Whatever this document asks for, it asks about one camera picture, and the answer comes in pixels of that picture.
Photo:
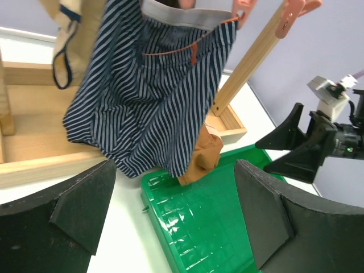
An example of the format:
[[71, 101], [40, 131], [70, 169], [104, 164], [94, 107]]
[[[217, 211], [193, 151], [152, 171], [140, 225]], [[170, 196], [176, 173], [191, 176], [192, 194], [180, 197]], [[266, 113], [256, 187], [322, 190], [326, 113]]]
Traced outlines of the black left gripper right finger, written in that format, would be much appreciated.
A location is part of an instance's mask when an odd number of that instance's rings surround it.
[[245, 160], [234, 176], [259, 271], [363, 271], [362, 208], [313, 195]]

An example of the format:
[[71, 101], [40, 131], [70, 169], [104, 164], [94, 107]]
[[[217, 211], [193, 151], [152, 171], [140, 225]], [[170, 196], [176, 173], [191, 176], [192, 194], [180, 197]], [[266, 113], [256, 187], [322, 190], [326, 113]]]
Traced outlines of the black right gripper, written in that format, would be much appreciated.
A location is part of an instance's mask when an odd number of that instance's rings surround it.
[[263, 170], [304, 183], [312, 183], [326, 157], [363, 159], [363, 119], [350, 117], [350, 124], [332, 122], [321, 111], [311, 111], [308, 131], [298, 125], [303, 104], [295, 103], [288, 117], [255, 143], [256, 148], [288, 150]]

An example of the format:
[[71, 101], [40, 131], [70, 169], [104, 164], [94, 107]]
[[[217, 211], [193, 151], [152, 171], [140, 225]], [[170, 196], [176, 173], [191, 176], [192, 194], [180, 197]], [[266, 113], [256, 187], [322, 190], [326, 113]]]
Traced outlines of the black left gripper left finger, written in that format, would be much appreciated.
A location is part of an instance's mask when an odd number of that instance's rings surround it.
[[87, 272], [113, 193], [116, 165], [105, 160], [1, 205], [1, 272]]

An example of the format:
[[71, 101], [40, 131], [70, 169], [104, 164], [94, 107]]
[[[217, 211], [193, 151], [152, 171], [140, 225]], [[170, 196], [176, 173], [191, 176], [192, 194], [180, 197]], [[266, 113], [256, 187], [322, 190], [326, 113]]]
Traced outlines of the brown underwear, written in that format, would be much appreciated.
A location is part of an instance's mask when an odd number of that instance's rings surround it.
[[219, 132], [204, 123], [195, 150], [192, 154], [190, 164], [181, 177], [178, 177], [179, 184], [186, 186], [200, 180], [211, 173], [218, 165], [220, 152], [224, 144]]

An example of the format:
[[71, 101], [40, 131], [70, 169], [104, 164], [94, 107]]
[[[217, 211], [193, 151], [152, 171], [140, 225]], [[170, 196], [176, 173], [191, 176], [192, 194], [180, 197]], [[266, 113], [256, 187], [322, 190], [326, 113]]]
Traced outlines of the pink round clip hanger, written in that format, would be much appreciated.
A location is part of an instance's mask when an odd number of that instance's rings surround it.
[[[182, 27], [191, 27], [205, 30], [206, 33], [201, 36], [208, 36], [217, 26], [224, 23], [235, 24], [236, 29], [242, 28], [247, 21], [257, 1], [233, 1], [231, 15], [222, 11], [213, 10], [187, 10], [192, 7], [192, 1], [180, 1], [183, 8], [180, 15], [175, 15], [177, 25]], [[321, 1], [284, 1], [283, 9], [278, 12], [278, 26], [275, 30], [275, 36], [279, 39], [285, 38], [297, 20], [297, 18], [319, 8]]]

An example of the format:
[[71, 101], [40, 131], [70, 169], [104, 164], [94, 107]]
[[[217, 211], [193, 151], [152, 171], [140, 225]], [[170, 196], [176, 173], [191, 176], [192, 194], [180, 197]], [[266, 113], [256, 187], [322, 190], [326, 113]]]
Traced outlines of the blue striped underwear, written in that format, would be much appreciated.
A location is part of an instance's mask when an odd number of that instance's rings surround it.
[[64, 119], [128, 177], [185, 173], [238, 29], [228, 11], [107, 1], [84, 79]]

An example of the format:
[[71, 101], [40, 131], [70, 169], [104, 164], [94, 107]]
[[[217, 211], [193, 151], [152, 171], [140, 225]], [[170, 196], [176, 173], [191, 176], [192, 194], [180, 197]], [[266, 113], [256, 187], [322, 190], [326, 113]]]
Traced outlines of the cream navy-trim underwear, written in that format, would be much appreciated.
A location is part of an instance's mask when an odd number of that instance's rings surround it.
[[83, 79], [96, 41], [105, 1], [43, 0], [41, 5], [58, 25], [53, 48], [52, 75], [59, 89]]

